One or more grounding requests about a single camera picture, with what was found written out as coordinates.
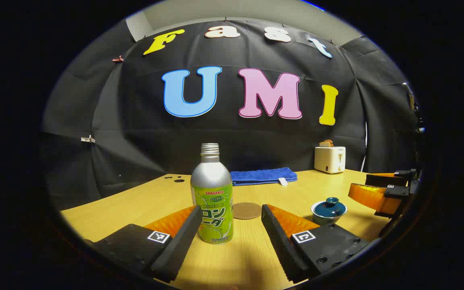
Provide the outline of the silver green water bottle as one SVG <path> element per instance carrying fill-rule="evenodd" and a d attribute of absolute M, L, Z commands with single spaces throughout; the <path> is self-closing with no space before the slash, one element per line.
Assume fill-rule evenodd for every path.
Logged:
<path fill-rule="evenodd" d="M 233 183 L 220 162 L 218 143 L 202 143 L 201 161 L 191 174 L 194 205 L 202 212 L 199 237 L 210 244 L 225 244 L 234 235 Z"/>

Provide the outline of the teal teacup lid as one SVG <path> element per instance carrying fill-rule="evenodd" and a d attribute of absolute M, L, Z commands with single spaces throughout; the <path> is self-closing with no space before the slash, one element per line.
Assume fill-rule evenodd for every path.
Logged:
<path fill-rule="evenodd" d="M 318 203 L 313 209 L 313 213 L 322 218 L 337 218 L 343 216 L 347 211 L 348 208 L 337 197 L 329 197 Z"/>

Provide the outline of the black metal stand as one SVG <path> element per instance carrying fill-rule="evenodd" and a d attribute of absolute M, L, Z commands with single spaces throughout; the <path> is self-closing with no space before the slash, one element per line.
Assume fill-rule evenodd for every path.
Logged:
<path fill-rule="evenodd" d="M 411 90 L 411 87 L 409 86 L 409 84 L 407 82 L 402 83 L 402 86 L 406 90 L 406 94 L 407 94 L 407 97 L 408 97 L 408 100 L 409 100 L 410 108 L 414 112 L 414 114 L 415 114 L 415 116 L 417 118 L 416 133 L 422 135 L 422 134 L 425 133 L 424 120 L 422 118 L 418 103 L 415 101 L 414 93 Z"/>

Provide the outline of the round brown coaster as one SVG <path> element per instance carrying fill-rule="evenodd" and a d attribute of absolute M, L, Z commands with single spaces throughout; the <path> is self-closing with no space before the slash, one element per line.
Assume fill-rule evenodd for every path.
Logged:
<path fill-rule="evenodd" d="M 241 202 L 232 206 L 235 219 L 254 219 L 261 215 L 262 207 L 256 203 Z"/>

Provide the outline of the black backdrop cloth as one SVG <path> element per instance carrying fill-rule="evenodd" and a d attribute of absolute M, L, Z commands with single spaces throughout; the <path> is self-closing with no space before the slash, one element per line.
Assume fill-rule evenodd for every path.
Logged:
<path fill-rule="evenodd" d="M 135 40 L 123 20 L 50 94 L 46 183 L 59 210 L 70 209 L 190 174 L 202 143 L 218 143 L 230 171 L 311 170 L 325 139 L 346 147 L 347 169 L 410 169 L 417 118 L 404 82 L 364 35 L 337 46 L 282 23 L 233 18 Z M 89 135 L 95 143 L 81 141 Z"/>

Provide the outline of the folded blue towel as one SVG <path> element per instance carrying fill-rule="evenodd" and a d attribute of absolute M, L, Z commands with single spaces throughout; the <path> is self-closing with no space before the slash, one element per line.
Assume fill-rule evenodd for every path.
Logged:
<path fill-rule="evenodd" d="M 298 180 L 298 175 L 288 167 L 268 170 L 232 171 L 230 172 L 230 176 L 234 186 L 278 183 L 279 178 L 284 178 L 287 182 Z"/>

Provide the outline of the white toaster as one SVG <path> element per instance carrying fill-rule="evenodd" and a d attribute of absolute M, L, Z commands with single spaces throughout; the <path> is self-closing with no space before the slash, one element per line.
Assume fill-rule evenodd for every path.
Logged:
<path fill-rule="evenodd" d="M 329 174 L 346 169 L 346 147 L 315 147 L 314 168 Z"/>

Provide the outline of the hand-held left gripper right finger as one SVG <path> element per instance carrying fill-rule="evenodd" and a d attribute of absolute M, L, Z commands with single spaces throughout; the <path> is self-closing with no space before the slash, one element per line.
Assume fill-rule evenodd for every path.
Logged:
<path fill-rule="evenodd" d="M 261 220 L 287 279 L 293 283 L 336 270 L 369 245 L 339 225 L 319 226 L 276 206 L 262 206 Z"/>

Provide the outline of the white teacup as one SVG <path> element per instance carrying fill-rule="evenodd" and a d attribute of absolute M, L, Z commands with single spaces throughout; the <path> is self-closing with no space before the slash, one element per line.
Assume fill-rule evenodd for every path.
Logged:
<path fill-rule="evenodd" d="M 321 225 L 321 226 L 325 226 L 325 225 L 328 225 L 328 224 L 335 224 L 341 217 L 343 217 L 344 215 L 346 215 L 346 213 L 343 215 L 343 216 L 340 216 L 340 217 L 336 217 L 336 218 L 323 218 L 323 217 L 319 217 L 317 215 L 315 215 L 315 213 L 313 213 L 313 209 L 314 207 L 320 203 L 320 202 L 317 202 L 315 204 L 313 204 L 311 206 L 311 213 L 313 215 L 313 222 L 317 223 L 318 225 Z"/>

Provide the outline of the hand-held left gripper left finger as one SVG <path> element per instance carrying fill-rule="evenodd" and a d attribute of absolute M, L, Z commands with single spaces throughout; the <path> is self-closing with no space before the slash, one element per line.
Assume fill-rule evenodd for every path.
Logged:
<path fill-rule="evenodd" d="M 91 246 L 131 272 L 169 283 L 177 277 L 201 219 L 200 206 L 190 206 L 147 226 L 124 226 Z"/>

